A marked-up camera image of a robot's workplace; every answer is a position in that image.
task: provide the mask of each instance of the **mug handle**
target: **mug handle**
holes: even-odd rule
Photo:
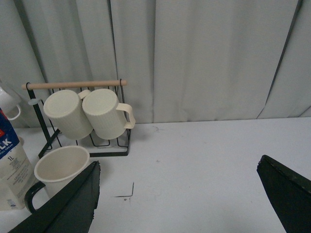
[[[130,118],[130,122],[126,122],[125,124],[125,128],[126,129],[132,129],[134,128],[134,125],[135,125],[135,118],[134,118],[134,115],[133,115],[133,108],[131,105],[129,104],[126,104],[126,103],[119,103],[116,110],[119,110],[119,111],[125,111],[128,113],[129,115],[129,118]]]
[[[8,117],[9,120],[15,120],[16,118],[19,117],[19,115],[20,115],[20,113],[21,113],[20,105],[18,104],[18,105],[16,105],[16,106],[17,106],[17,108],[18,108],[18,114],[17,114],[15,117],[13,117],[13,118],[9,118],[9,117]]]
[[[78,96],[80,97],[80,99],[84,99],[89,93],[91,93],[90,90],[84,90],[84,91],[81,91]]]
[[[35,183],[26,193],[25,195],[25,205],[30,213],[34,213],[36,209],[33,205],[33,198],[37,192],[39,192],[40,189],[44,188],[45,184],[41,181]]]

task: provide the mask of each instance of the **curtain fold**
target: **curtain fold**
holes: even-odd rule
[[[304,1],[259,118],[311,117],[311,1]]]
[[[155,122],[256,118],[294,1],[156,2]]]
[[[21,85],[43,83],[44,79],[16,6],[10,0],[0,1],[0,79],[22,98],[22,114],[12,124],[37,126],[35,112],[27,104],[28,94],[21,90]],[[38,91],[38,96],[46,98],[48,92]]]
[[[153,122],[155,0],[112,0],[118,78],[139,123]]]
[[[126,79],[137,123],[311,116],[308,1],[268,100],[297,1],[0,4],[0,79],[23,98],[15,126],[39,125],[26,82]]]

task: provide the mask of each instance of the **table surface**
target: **table surface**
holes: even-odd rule
[[[35,165],[41,129],[16,131]],[[102,171],[89,232],[284,233],[256,168],[267,154],[310,179],[310,142],[310,117],[137,124],[128,156],[91,159]],[[29,215],[0,212],[0,232]]]

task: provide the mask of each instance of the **white mug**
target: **white mug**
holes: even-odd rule
[[[89,152],[85,148],[67,146],[55,149],[39,160],[35,165],[35,176],[45,184],[49,198],[90,164],[89,157]]]
[[[90,92],[84,98],[82,108],[95,133],[102,139],[117,138],[135,125],[132,107],[119,103],[117,95],[109,89]],[[129,122],[124,112],[128,113]]]
[[[86,90],[78,95],[71,90],[61,90],[50,95],[44,103],[44,113],[69,139],[82,139],[93,130],[82,109],[81,99],[88,93]]]
[[[19,96],[9,87],[5,86],[1,83],[0,86],[0,108],[3,110],[4,114],[7,116],[9,120],[15,120],[19,117],[21,113]],[[16,108],[18,109],[18,114],[14,117],[9,117],[10,112]]]

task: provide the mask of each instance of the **milk carton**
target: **milk carton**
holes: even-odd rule
[[[23,146],[0,109],[0,210],[24,208],[25,194],[35,181]]]

